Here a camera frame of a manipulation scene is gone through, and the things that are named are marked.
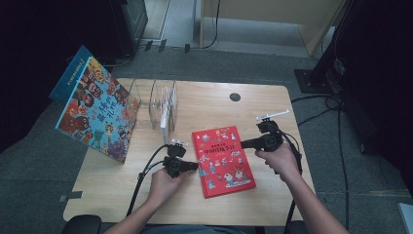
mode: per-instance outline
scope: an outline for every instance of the gray carpet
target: gray carpet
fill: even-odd
[[[148,52],[139,51],[126,65],[115,67],[112,74],[117,78],[282,85],[294,99],[307,95],[301,94],[293,69],[312,69],[317,62],[312,58],[206,50],[185,54],[183,49],[174,48],[158,53],[158,48],[153,47]],[[301,100],[293,107],[297,122],[325,109],[323,98]],[[52,103],[28,136],[0,155],[0,233],[62,230],[65,204],[57,199],[71,191],[87,148],[54,130],[61,111],[62,106]],[[341,131],[350,194],[350,231],[404,233],[397,203],[413,204],[413,199],[398,170],[380,156],[359,153],[358,137],[345,112],[341,113]],[[329,111],[303,124],[300,133],[318,196],[345,224],[338,112]],[[111,225],[106,223],[102,229]],[[280,227],[266,230],[282,233]]]

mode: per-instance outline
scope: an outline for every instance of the forearm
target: forearm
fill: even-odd
[[[107,230],[105,234],[139,233],[159,207],[157,204],[146,201],[125,219]]]
[[[300,175],[286,183],[310,233],[348,233]]]

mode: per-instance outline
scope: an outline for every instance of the handheld controller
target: handheld controller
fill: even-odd
[[[196,170],[198,168],[197,163],[186,162],[180,159],[186,153],[186,149],[183,147],[184,143],[177,139],[173,139],[172,142],[174,142],[175,145],[171,145],[168,148],[168,156],[165,156],[163,162],[163,165],[168,171],[168,175],[174,178],[183,172]]]
[[[270,120],[270,115],[264,117],[257,117],[257,120],[262,120],[257,124],[258,130],[263,136],[253,139],[247,139],[241,142],[242,148],[254,148],[256,150],[264,150],[267,152],[276,151],[283,142],[283,138],[289,143],[292,153],[297,161],[298,170],[300,174],[303,172],[301,167],[301,154],[295,147],[295,145],[289,140],[288,136],[283,133],[277,123]]]

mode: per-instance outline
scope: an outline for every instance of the black chair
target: black chair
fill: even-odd
[[[97,215],[77,215],[64,225],[61,234],[99,234],[101,223],[102,219]]]

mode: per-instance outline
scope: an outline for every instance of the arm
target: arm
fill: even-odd
[[[187,173],[183,173],[176,178],[171,178],[166,169],[153,173],[146,201],[105,233],[139,233],[152,215],[176,192],[186,176]]]
[[[297,162],[288,144],[280,145],[275,152],[256,151],[255,155],[263,158],[265,164],[280,174],[310,233],[349,233],[322,204],[300,175]]]

